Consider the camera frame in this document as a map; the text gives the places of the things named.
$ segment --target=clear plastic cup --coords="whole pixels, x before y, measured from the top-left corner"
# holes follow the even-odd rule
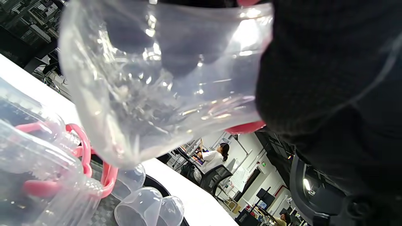
[[[162,205],[161,193],[153,187],[139,189],[115,208],[115,219],[119,226],[155,226]]]
[[[141,164],[132,170],[119,169],[112,195],[118,200],[123,200],[134,191],[142,188],[145,177],[145,169]]]
[[[183,221],[184,205],[175,196],[167,196],[162,199],[162,206],[159,212],[156,226],[178,226]]]

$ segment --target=white table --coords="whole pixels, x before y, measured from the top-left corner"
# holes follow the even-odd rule
[[[60,115],[65,123],[81,125],[75,105],[0,54],[0,77]],[[206,191],[157,159],[142,163],[146,174],[156,179],[171,195],[179,197],[190,226],[237,226],[236,222]]]

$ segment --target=clear plastic bottle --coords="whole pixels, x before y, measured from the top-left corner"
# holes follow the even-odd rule
[[[66,131],[58,114],[0,78],[0,119],[17,129],[71,152],[80,144],[77,135]]]
[[[0,120],[0,218],[3,225],[84,225],[102,196],[81,162]]]
[[[99,155],[129,168],[193,138],[259,121],[254,93],[272,20],[270,4],[69,1],[60,62]]]

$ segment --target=pink strap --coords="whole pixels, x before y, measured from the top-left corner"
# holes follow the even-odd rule
[[[66,130],[67,132],[71,132],[71,131],[75,131],[79,138],[81,139],[81,145],[83,147],[82,150],[82,167],[84,168],[84,174],[87,177],[91,177],[92,176],[92,168],[90,165],[91,162],[91,144],[89,142],[89,138],[86,135],[84,129],[82,129],[80,126],[76,125],[76,124],[67,124],[66,125]]]
[[[30,123],[25,125],[16,126],[17,129],[23,132],[31,132],[35,130],[39,130],[42,128],[41,123]],[[75,131],[81,139],[81,145],[73,150],[72,154],[75,157],[82,156],[82,167],[84,169],[84,174],[87,177],[92,176],[92,168],[90,166],[91,154],[96,154],[93,147],[90,145],[90,141],[88,136],[86,135],[84,129],[76,124],[67,124],[66,131],[71,132]],[[105,198],[113,190],[113,187],[116,183],[118,169],[110,166],[105,161],[103,162],[103,172],[101,178],[101,184],[103,185],[103,193],[101,198]],[[23,185],[23,190],[30,195],[38,196],[38,197],[52,197],[60,190],[60,185],[55,181],[37,181],[37,180],[29,180],[25,181]]]
[[[83,152],[84,148],[82,146],[79,146],[74,150],[73,154],[75,157],[80,157]],[[91,154],[96,154],[96,151],[94,150],[93,147],[91,147]],[[115,186],[117,179],[117,172],[118,169],[116,167],[113,167],[107,164],[105,161],[103,161],[103,172],[102,177],[100,179],[101,180],[100,182],[103,185],[102,198],[112,193],[113,187]]]
[[[22,132],[30,133],[32,131],[41,130],[43,127],[45,127],[43,123],[38,121],[34,123],[18,125],[15,128],[21,130]]]

